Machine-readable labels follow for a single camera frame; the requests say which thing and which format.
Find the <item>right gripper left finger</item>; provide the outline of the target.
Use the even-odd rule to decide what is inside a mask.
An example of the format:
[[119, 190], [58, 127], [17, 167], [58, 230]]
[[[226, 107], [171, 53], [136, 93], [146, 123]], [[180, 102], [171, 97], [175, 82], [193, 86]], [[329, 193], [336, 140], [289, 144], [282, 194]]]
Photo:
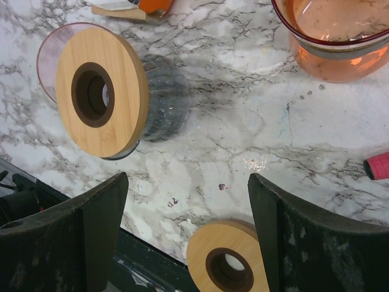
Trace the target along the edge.
[[103, 291], [128, 191], [118, 173], [91, 190], [1, 226], [1, 291]]

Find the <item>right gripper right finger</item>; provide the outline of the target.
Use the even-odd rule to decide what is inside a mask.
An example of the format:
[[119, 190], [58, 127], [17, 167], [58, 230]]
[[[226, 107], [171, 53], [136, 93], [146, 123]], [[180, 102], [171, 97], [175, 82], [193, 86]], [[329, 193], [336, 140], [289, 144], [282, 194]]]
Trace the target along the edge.
[[388, 291], [388, 227], [330, 212], [257, 173], [248, 191], [271, 291]]

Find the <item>pink plastic dripper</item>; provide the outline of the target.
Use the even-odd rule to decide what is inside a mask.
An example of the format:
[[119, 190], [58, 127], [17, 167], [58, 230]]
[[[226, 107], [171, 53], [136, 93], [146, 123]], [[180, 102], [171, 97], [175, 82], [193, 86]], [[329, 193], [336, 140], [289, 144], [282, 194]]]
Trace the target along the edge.
[[39, 84], [48, 98], [57, 103], [55, 79], [58, 60], [67, 42], [79, 31], [90, 28], [104, 29], [101, 25], [87, 22], [65, 24], [53, 30], [45, 37], [36, 57], [36, 73]]

